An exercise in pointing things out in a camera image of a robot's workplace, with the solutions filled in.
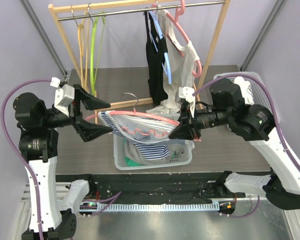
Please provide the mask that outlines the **grey tank top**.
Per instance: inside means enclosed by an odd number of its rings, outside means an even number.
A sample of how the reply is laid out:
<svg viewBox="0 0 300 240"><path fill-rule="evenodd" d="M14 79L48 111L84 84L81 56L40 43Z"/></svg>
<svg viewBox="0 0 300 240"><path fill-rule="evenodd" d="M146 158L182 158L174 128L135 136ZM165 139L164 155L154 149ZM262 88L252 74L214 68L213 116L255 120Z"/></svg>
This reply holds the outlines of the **grey tank top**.
<svg viewBox="0 0 300 240"><path fill-rule="evenodd" d="M178 143L150 145L133 143L130 140L124 142L125 158L141 166L168 164L173 157L184 155L186 149L186 145Z"/></svg>

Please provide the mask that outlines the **blue striped tank top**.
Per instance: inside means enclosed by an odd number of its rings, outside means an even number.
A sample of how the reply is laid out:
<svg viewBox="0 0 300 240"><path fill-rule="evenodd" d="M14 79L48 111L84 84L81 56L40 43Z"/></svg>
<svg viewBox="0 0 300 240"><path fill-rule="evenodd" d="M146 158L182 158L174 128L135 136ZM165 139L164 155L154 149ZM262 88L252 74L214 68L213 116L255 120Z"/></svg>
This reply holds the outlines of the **blue striped tank top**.
<svg viewBox="0 0 300 240"><path fill-rule="evenodd" d="M170 145L181 144L191 149L191 140L169 139L169 134L177 127L167 122L148 117L115 114L114 111L100 111L98 117L113 129L113 133L136 144Z"/></svg>

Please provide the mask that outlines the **pink hanger with striped top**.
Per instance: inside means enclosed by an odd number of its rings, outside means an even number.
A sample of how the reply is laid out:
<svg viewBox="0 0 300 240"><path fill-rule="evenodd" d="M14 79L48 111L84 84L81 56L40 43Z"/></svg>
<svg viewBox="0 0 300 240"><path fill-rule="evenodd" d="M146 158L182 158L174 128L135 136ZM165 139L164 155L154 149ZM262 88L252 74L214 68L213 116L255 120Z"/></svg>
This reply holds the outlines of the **pink hanger with striped top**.
<svg viewBox="0 0 300 240"><path fill-rule="evenodd" d="M98 109L98 110L94 110L94 114L87 116L85 118L85 120L91 120L91 119L95 119L98 117L98 112L102 112L102 111L111 111L114 112L115 114L121 114L121 115L130 115L130 116L135 116L135 117L145 117L145 118L150 118L150 119L156 119L162 122L166 122L169 123L171 125L174 126L178 126L179 122L176 120L172 120L157 114L150 114L150 113L146 113L146 112L139 112L136 111L136 106L143 106L143 105L147 105L152 103L152 99L151 98L142 98L142 99L138 99L134 94L130 93L130 92L125 92L122 94L130 94L132 96L135 97L135 100L127 100L127 101L120 101L120 102L113 102L110 104L110 107L107 108L102 108L102 109ZM128 108L128 107L133 107L133 111L127 111L127 110L119 110L121 108Z"/></svg>

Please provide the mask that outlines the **green tank top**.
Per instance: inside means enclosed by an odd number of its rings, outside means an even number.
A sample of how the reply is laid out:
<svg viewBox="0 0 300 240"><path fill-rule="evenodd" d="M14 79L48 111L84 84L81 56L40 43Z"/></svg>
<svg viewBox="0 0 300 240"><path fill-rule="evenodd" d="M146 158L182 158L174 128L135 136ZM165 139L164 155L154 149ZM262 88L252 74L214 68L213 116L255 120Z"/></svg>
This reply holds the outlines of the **green tank top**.
<svg viewBox="0 0 300 240"><path fill-rule="evenodd" d="M180 163L178 160L169 157L165 157L161 159L150 159L150 160L146 158L132 159L129 157L125 157L124 160L128 167L160 168L160 167L175 166Z"/></svg>

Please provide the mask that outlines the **white tank top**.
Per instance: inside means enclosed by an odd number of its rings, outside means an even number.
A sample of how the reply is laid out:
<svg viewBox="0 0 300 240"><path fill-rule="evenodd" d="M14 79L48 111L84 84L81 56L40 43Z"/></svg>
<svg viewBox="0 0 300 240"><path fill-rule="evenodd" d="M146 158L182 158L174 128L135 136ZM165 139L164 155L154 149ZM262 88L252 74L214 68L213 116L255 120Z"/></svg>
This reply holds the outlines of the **white tank top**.
<svg viewBox="0 0 300 240"><path fill-rule="evenodd" d="M166 46L170 62L172 84L163 77L163 89L167 93L167 99L160 105L149 109L149 114L175 114L181 109L181 98L178 96L179 87L194 86L195 77L192 72L196 65L197 52L192 43L186 43L177 28L164 15L164 10L158 10L158 23L166 38Z"/></svg>

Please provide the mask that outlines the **yellow plastic hanger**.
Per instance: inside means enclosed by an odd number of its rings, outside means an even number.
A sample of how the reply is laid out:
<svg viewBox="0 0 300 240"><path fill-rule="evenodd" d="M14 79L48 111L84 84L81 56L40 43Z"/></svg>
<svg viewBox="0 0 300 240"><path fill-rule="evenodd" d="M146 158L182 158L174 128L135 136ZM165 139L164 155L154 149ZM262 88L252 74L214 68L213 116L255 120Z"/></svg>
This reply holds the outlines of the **yellow plastic hanger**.
<svg viewBox="0 0 300 240"><path fill-rule="evenodd" d="M89 38L90 38L90 22L86 22L83 18L81 23L77 21L74 10L71 7L72 17L77 25L77 41L79 47L79 78L81 86L86 90L88 87L88 57L89 57Z"/></svg>

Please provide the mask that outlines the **black tank top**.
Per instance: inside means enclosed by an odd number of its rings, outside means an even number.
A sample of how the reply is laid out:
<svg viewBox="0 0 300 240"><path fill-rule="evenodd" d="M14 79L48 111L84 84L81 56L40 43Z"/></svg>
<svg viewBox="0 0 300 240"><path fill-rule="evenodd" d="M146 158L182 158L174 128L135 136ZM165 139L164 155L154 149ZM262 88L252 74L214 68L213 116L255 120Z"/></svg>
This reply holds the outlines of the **black tank top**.
<svg viewBox="0 0 300 240"><path fill-rule="evenodd" d="M149 94L153 100L153 104L158 106L163 100L168 98L163 88L164 70L162 63L165 62L162 45L159 43L155 25L148 11L144 12L145 28L146 28L146 60L148 64L148 87Z"/></svg>

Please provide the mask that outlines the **lime green hanger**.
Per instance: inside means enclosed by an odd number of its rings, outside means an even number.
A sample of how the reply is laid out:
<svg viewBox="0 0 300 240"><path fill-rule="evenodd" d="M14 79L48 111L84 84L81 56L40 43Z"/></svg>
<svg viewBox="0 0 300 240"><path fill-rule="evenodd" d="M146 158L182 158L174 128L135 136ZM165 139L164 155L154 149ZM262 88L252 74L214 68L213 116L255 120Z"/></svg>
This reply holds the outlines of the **lime green hanger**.
<svg viewBox="0 0 300 240"><path fill-rule="evenodd" d="M102 20L102 30L101 30L101 37L98 45L98 54L97 54L97 60L96 65L95 63L95 45L96 45L96 33L97 33L97 27L98 27L98 21L99 16L97 16L95 19L92 19L90 15L90 4L88 4L87 7L88 16L91 19L92 22L92 33L91 33L91 41L90 41L90 70L89 70L89 77L90 77L90 89L93 96L97 96L96 91L96 81L98 76L98 69L99 69L99 63L101 59L101 50L103 46L103 39L104 39L104 32L106 27L106 17L101 16Z"/></svg>

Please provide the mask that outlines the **pink hanger with white top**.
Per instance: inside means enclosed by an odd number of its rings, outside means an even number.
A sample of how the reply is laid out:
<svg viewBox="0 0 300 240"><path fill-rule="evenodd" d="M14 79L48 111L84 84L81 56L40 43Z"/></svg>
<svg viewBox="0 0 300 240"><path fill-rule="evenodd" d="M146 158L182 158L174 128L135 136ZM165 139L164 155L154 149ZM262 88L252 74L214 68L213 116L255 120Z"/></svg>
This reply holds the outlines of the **pink hanger with white top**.
<svg viewBox="0 0 300 240"><path fill-rule="evenodd" d="M165 11L164 15L170 20L170 22L176 27L176 29L179 31L179 33L182 35L182 37L184 38L185 42L187 44L192 44L192 42L190 41L188 35L186 34L186 32L184 31L184 29L180 26L179 24L179 16L183 15L186 9L186 4L185 4L185 0L180 0L180 6L175 7L175 15L172 16L171 13L169 11L166 11L165 9L161 9L161 6L158 4L158 2L156 1L155 3L153 3L151 5L152 8L155 8L157 11L158 10L163 10ZM200 58L198 57L198 55L196 54L196 58L195 58L195 67L194 70L192 71L192 75L195 78L198 78L201 76L202 74L202 65L201 65L201 61Z"/></svg>

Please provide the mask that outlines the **light blue hanger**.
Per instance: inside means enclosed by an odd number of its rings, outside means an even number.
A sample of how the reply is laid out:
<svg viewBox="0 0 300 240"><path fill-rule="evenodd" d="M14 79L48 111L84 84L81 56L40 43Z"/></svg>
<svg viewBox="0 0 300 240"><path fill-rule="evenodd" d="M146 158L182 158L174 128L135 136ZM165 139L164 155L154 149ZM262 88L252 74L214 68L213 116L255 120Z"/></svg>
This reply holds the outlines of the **light blue hanger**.
<svg viewBox="0 0 300 240"><path fill-rule="evenodd" d="M169 60L169 55L168 55L166 39L162 33L160 24L158 22L157 15L155 13L153 13L152 10L149 10L148 13L154 23L155 31L159 38L157 44L160 43L162 45L161 49L163 51L163 56L164 56L164 63L162 63L162 68L163 68L165 75L167 76L168 84L171 85L172 84L172 72L171 72L171 66L170 66L170 60Z"/></svg>

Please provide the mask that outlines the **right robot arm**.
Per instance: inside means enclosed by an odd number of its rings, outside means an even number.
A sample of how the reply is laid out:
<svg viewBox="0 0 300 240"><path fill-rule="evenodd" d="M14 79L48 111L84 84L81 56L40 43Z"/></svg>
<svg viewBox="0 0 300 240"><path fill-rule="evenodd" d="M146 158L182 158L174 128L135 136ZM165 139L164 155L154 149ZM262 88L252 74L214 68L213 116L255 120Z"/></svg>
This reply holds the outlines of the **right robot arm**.
<svg viewBox="0 0 300 240"><path fill-rule="evenodd" d="M181 87L179 125L170 133L171 140L198 140L203 129L228 126L232 133L250 143L271 168L266 175L225 171L210 192L226 198L230 194L265 197L282 210L300 210L300 161L289 149L274 110L246 102L243 87L228 78L215 81L209 92L212 104L196 109L195 91Z"/></svg>

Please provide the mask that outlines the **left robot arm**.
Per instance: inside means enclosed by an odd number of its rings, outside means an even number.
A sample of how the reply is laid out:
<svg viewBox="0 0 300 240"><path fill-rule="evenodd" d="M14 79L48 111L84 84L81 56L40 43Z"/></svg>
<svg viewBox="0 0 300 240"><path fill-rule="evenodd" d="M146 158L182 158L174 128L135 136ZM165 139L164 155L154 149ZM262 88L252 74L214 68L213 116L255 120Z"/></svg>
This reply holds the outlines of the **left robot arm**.
<svg viewBox="0 0 300 240"><path fill-rule="evenodd" d="M18 148L29 166L31 218L21 236L24 240L72 239L82 200L96 195L93 176L81 174L70 183L63 200L57 199L58 129L72 126L84 142L112 131L108 126L84 120L81 107L93 111L109 108L110 104L89 94L79 84L59 87L51 108L31 92L19 95L13 102L21 131Z"/></svg>

